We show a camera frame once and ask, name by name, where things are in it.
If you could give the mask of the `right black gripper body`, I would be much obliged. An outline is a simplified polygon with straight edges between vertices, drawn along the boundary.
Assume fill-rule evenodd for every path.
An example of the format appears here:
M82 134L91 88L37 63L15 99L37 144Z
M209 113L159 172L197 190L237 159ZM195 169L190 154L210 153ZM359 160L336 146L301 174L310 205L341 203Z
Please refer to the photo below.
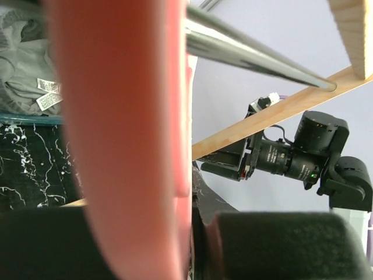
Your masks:
M254 173L260 154L261 142L262 134L254 134L247 138L247 144L240 166L241 180L247 180Z

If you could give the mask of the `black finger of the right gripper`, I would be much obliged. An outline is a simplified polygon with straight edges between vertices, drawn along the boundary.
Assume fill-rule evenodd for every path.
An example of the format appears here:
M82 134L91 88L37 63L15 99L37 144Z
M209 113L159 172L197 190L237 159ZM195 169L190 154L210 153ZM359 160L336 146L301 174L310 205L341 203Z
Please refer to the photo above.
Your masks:
M203 171L225 178L241 178L247 140L242 139L199 158Z

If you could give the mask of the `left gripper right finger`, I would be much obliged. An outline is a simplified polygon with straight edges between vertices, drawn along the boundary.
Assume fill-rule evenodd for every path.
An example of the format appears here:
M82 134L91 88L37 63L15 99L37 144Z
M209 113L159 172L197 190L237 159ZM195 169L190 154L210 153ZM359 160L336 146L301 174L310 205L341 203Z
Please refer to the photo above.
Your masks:
M326 212L240 212L193 170L194 279L371 279L354 229Z

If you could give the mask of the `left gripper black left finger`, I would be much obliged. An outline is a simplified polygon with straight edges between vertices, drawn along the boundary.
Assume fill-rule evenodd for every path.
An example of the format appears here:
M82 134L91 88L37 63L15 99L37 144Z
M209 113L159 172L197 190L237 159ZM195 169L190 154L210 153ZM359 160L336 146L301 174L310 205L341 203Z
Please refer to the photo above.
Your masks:
M1 215L1 279L115 279L82 208Z

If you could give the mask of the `pink clothes hanger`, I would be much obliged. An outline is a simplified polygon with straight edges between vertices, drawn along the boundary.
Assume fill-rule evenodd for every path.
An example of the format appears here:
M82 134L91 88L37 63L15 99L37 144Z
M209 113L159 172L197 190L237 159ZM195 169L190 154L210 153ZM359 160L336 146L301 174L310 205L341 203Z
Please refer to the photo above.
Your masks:
M185 1L44 1L94 238L120 279L186 279Z

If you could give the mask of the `grey shorts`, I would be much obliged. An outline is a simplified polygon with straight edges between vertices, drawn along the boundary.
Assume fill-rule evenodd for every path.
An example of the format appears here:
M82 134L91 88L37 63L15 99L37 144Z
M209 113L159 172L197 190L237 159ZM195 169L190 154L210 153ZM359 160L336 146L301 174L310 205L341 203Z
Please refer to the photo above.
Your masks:
M6 8L1 13L1 112L61 113L61 84L44 18Z

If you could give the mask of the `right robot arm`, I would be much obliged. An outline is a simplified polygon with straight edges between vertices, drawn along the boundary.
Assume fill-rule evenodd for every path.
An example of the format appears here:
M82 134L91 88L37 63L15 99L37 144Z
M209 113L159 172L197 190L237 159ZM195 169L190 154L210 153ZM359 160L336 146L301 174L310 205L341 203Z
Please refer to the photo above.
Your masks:
M264 131L199 158L203 171L235 180L255 170L301 181L305 190L319 184L331 209L372 211L372 183L364 162L342 156L347 122L320 111L305 111L293 141L270 140Z

